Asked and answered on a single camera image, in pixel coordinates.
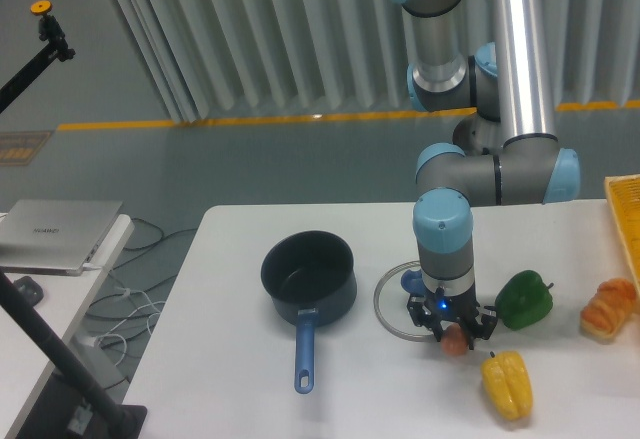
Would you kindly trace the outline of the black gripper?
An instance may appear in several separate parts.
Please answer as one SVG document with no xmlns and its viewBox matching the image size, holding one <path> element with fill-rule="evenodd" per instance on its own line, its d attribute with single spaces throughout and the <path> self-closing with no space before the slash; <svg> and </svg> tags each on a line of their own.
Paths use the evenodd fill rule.
<svg viewBox="0 0 640 439">
<path fill-rule="evenodd" d="M 496 328 L 495 309 L 479 308 L 475 286 L 455 296 L 445 295 L 443 288 L 436 292 L 427 290 L 424 295 L 411 294 L 407 303 L 413 323 L 430 330 L 437 342 L 444 334 L 443 322 L 458 324 L 466 335 L 469 350 L 475 349 L 477 339 L 488 340 Z"/>
</svg>

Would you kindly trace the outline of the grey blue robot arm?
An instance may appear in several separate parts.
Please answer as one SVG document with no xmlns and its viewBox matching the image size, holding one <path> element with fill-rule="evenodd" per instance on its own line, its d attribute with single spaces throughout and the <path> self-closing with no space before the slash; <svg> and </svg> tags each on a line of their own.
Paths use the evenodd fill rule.
<svg viewBox="0 0 640 439">
<path fill-rule="evenodd" d="M 476 298 L 473 215 L 481 206 L 577 197 L 580 163 L 557 139 L 544 0 L 393 0 L 426 20 L 436 46 L 407 69 L 415 108 L 471 107 L 450 143 L 422 151 L 413 231 L 420 268 L 402 284 L 412 322 L 435 340 L 459 326 L 467 346 L 498 322 Z"/>
</svg>

